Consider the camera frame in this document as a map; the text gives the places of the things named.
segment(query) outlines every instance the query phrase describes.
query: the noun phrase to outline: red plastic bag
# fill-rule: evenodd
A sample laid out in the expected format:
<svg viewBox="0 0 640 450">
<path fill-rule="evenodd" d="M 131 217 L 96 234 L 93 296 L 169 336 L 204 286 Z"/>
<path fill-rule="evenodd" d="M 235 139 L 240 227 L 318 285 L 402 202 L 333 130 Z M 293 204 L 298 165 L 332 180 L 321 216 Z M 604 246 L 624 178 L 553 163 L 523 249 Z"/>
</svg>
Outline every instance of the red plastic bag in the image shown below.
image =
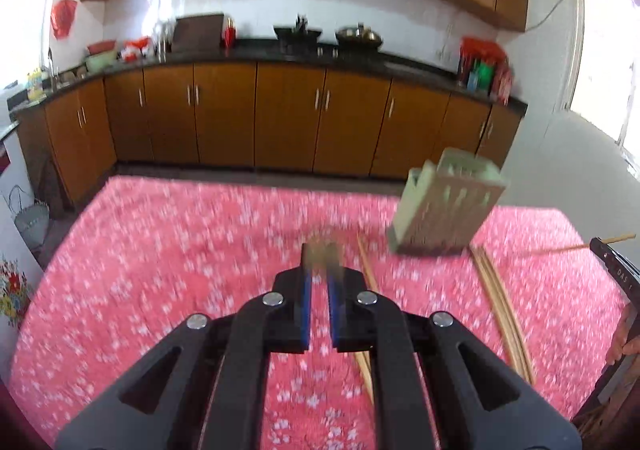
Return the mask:
<svg viewBox="0 0 640 450">
<path fill-rule="evenodd" d="M 76 19 L 76 0 L 60 0 L 51 8 L 51 28 L 56 40 L 66 38 L 71 31 L 71 25 Z"/>
</svg>

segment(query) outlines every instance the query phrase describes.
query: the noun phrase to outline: floral tablecloth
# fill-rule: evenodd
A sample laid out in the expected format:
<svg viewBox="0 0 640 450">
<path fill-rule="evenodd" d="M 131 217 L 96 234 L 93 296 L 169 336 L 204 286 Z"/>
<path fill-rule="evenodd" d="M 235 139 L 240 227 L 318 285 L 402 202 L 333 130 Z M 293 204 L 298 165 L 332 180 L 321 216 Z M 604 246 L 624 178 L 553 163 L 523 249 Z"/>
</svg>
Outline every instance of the floral tablecloth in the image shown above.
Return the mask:
<svg viewBox="0 0 640 450">
<path fill-rule="evenodd" d="M 405 310 L 448 310 L 501 357 L 504 347 L 468 256 L 386 250 L 398 200 L 258 187 L 112 178 L 47 269 L 22 328 L 10 391 L 52 443 L 62 426 L 193 312 L 235 312 L 296 266 L 305 240 L 338 240 L 362 267 L 364 240 L 383 294 Z M 493 257 L 520 319 L 536 389 L 572 416 L 600 375 L 623 306 L 597 259 L 557 210 L 496 208 L 475 243 Z M 262 448 L 374 448 L 372 407 L 351 355 L 332 350 L 326 289 L 312 289 L 311 347 L 274 354 Z"/>
</svg>

